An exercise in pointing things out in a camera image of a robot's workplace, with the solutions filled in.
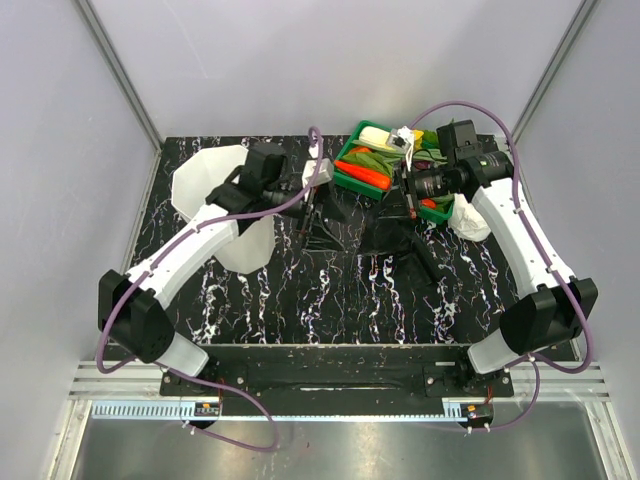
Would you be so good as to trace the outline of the white faceted trash bin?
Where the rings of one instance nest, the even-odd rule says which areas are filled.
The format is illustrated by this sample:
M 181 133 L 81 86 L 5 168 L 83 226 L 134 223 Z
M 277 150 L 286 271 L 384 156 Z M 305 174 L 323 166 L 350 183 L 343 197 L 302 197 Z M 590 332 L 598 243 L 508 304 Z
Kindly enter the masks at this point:
M 238 166 L 245 163 L 248 149 L 242 145 L 205 148 L 193 155 L 173 175 L 171 204 L 188 222 L 197 224 L 231 213 L 229 204 L 210 198 Z M 251 220 L 238 228 L 238 236 L 208 253 L 226 270 L 243 275 L 266 266 L 275 247 L 274 217 Z

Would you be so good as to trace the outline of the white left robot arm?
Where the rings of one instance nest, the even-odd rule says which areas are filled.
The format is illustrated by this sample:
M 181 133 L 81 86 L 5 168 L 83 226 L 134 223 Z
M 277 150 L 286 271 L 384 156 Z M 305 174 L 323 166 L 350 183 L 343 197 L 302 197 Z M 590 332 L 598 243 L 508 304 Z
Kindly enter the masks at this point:
M 104 353 L 114 341 L 133 360 L 182 373 L 193 394 L 213 390 L 217 372 L 210 355 L 176 331 L 166 310 L 210 258 L 243 275 L 268 264 L 275 247 L 274 215 L 315 214 L 312 195 L 331 175 L 322 136 L 311 131 L 309 141 L 303 187 L 296 193 L 278 188 L 287 155 L 276 143 L 204 148 L 174 172 L 171 203 L 185 226 L 126 273 L 110 270 L 99 281 L 100 372 L 111 371 Z

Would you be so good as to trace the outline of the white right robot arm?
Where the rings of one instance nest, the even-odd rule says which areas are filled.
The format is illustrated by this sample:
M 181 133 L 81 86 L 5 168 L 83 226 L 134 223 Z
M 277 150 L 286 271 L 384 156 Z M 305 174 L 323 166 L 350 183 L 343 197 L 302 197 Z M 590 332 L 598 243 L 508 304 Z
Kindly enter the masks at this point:
M 404 158 L 396 178 L 409 210 L 419 201 L 461 194 L 486 221 L 514 276 L 518 301 L 505 310 L 496 332 L 472 344 L 466 364 L 455 375 L 457 388 L 469 396 L 480 394 L 492 373 L 531 357 L 542 350 L 583 336 L 584 371 L 593 358 L 593 336 L 587 319 L 598 297 L 590 278 L 579 279 L 560 258 L 521 197 L 515 155 L 496 150 L 485 152 L 472 121 L 438 128 L 439 146 L 447 163 L 417 170 L 413 166 L 413 132 L 404 127 L 399 145 Z

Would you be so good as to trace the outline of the black trash bag roll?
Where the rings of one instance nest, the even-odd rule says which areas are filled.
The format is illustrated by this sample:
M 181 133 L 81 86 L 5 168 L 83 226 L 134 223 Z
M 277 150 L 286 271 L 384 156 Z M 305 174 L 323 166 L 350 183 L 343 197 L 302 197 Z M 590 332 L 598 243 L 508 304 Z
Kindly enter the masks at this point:
M 431 250 L 424 241 L 415 233 L 410 236 L 411 253 L 421 265 L 431 284 L 439 283 L 444 275 L 436 265 Z

